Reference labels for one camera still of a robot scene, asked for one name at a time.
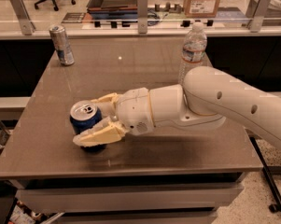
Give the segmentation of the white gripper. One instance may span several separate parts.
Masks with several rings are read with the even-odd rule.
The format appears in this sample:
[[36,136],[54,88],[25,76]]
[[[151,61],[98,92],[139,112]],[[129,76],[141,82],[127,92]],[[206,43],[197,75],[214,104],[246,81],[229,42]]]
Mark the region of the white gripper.
[[77,134],[73,142],[79,147],[96,147],[120,141],[127,132],[132,135],[154,130],[149,91],[147,88],[129,90],[122,95],[115,92],[92,99],[103,116],[117,115],[119,121],[104,118],[92,128]]

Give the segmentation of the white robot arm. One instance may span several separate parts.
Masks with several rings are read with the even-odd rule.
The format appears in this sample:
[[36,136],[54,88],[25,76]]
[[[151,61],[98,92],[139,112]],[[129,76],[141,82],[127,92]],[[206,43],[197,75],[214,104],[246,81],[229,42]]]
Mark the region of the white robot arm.
[[73,138],[80,147],[115,143],[157,127],[216,129],[232,119],[281,150],[281,97],[209,66],[189,70],[181,84],[110,93],[91,104],[103,119]]

